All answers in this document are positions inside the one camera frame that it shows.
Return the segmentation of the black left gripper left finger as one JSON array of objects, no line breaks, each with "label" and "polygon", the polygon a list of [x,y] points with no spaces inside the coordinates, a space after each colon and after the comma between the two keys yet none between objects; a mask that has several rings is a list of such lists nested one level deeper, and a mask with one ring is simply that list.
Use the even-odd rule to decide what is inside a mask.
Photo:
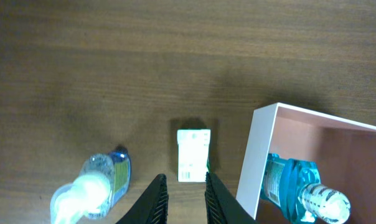
[{"label": "black left gripper left finger", "polygon": [[167,177],[158,174],[116,224],[166,224],[168,201]]}]

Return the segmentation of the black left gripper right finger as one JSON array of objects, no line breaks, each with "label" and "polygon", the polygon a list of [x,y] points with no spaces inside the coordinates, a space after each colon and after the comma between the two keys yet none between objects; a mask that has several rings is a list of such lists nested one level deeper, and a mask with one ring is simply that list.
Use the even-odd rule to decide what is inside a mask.
[{"label": "black left gripper right finger", "polygon": [[208,224],[256,224],[212,172],[206,173],[205,204]]}]

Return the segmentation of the blue mouthwash bottle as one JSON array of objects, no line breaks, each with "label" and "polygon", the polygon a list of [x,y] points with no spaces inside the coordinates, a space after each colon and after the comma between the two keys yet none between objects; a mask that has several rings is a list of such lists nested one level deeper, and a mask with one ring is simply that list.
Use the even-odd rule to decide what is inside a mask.
[{"label": "blue mouthwash bottle", "polygon": [[260,197],[277,206],[290,223],[345,223],[351,214],[349,199],[321,183],[317,164],[282,159],[269,153]]}]

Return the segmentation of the white cardboard box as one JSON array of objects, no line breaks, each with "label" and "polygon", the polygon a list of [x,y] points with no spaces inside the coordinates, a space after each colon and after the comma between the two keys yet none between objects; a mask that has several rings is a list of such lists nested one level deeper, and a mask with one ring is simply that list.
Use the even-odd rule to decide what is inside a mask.
[{"label": "white cardboard box", "polygon": [[348,223],[376,223],[376,126],[284,103],[253,112],[236,199],[261,223],[286,223],[260,198],[269,153],[314,161],[321,182],[345,194]]}]

